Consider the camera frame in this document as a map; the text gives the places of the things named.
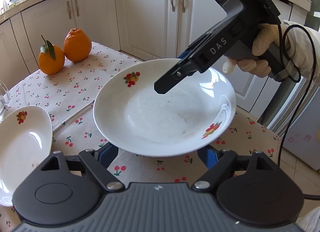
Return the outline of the right forearm white sleeve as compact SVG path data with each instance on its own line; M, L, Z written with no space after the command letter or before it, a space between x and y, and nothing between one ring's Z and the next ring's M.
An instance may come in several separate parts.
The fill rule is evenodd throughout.
M294 22L285 21L280 27L273 27L274 41L280 46L280 38L285 37L283 51L288 59L284 59L285 69L274 76L276 81L283 81L300 73L302 77L319 85L319 32Z

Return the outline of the right hand beige glove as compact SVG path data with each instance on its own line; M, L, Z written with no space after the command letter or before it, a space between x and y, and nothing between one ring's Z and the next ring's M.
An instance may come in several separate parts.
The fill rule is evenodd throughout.
M285 25L272 25L262 24L260 26L260 33L253 41L252 54L254 56L261 56L272 43L279 46L280 38L282 35L279 34L279 29L285 30ZM253 60L253 59L242 59L237 60L229 57L223 64L222 71L224 74L229 75L234 71L234 68L238 66L243 72L249 72L260 78L266 77L271 72L271 67L268 65L268 61L264 59Z

